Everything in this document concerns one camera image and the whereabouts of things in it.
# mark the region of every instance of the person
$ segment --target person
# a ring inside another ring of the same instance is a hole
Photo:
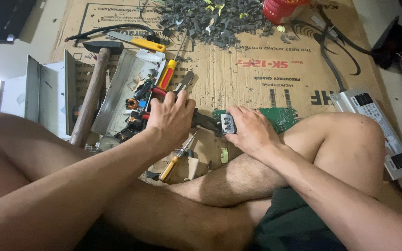
[[[147,128],[97,155],[0,113],[0,250],[78,248],[100,220],[178,250],[402,250],[402,215],[373,198],[384,140],[365,116],[315,115],[277,135],[232,106],[238,134],[225,138],[241,156],[182,184],[138,180],[187,139],[195,105],[186,91],[152,100]]]

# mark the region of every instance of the circuit board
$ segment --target circuit board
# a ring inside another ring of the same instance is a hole
[[[260,108],[259,110],[268,118],[277,134],[285,132],[299,122],[297,112],[293,108]],[[221,114],[225,113],[226,110],[215,109],[212,117],[220,122]]]

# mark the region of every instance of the silver power supply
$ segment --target silver power supply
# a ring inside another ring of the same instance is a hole
[[[371,117],[382,128],[385,138],[385,168],[392,180],[402,178],[402,144],[378,104],[364,88],[353,88],[331,94],[336,109],[341,112],[359,113]]]

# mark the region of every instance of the black shredded debris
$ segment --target black shredded debris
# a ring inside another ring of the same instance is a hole
[[[262,30],[264,37],[273,34],[259,0],[166,0],[165,3],[167,6],[160,8],[160,25],[187,31],[193,42],[198,39],[227,49],[240,42],[235,34],[241,32]]]

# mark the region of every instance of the red and yellow screwdriver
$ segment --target red and yellow screwdriver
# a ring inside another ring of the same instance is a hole
[[[157,86],[159,88],[163,88],[163,89],[167,90],[168,84],[170,83],[171,78],[173,77],[173,73],[175,72],[176,65],[178,64],[176,62],[176,58],[178,57],[179,53],[181,52],[181,49],[184,46],[186,38],[187,38],[187,35],[184,37],[184,40],[182,41],[181,46],[179,47],[178,53],[176,53],[175,59],[171,59],[168,62],[167,67],[164,69],[164,73],[159,78],[159,81],[157,84]]]

